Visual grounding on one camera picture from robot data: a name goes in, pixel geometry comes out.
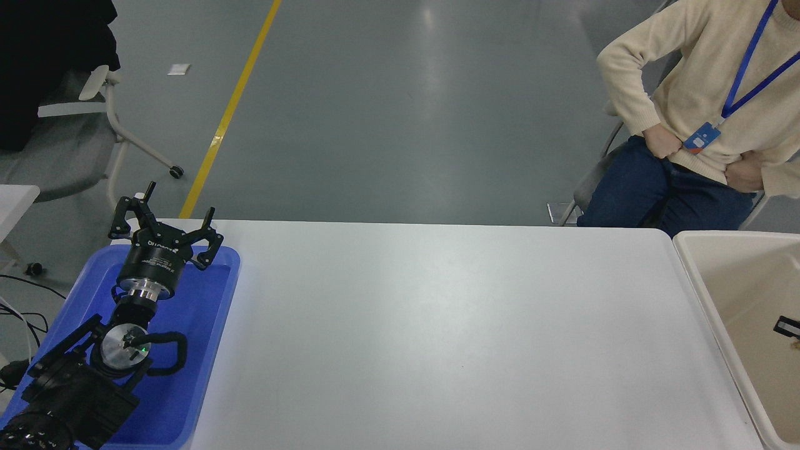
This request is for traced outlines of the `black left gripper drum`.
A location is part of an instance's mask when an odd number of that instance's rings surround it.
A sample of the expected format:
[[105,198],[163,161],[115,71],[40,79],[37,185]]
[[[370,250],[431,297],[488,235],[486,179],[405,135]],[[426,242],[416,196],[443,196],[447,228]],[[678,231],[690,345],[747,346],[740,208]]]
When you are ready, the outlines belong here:
[[173,243],[157,242],[151,231],[136,231],[116,284],[131,290],[135,282],[145,280],[160,285],[160,294],[174,294],[191,258],[191,248],[172,247]]

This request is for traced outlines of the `person's left hand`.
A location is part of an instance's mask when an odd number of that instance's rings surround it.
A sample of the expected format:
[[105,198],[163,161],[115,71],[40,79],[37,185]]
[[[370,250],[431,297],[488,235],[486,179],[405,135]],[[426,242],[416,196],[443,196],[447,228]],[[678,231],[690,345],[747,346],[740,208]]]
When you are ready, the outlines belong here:
[[760,154],[748,151],[738,161],[726,166],[724,172],[728,187],[740,192],[755,192],[764,189],[763,160]]

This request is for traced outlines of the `person's right hand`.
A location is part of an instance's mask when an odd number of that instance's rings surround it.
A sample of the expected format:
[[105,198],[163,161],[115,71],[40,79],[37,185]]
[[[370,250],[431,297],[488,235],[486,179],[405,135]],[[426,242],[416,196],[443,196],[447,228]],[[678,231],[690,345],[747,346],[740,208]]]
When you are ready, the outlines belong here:
[[642,136],[651,154],[657,159],[665,159],[683,147],[683,141],[671,133],[661,123],[642,131]]

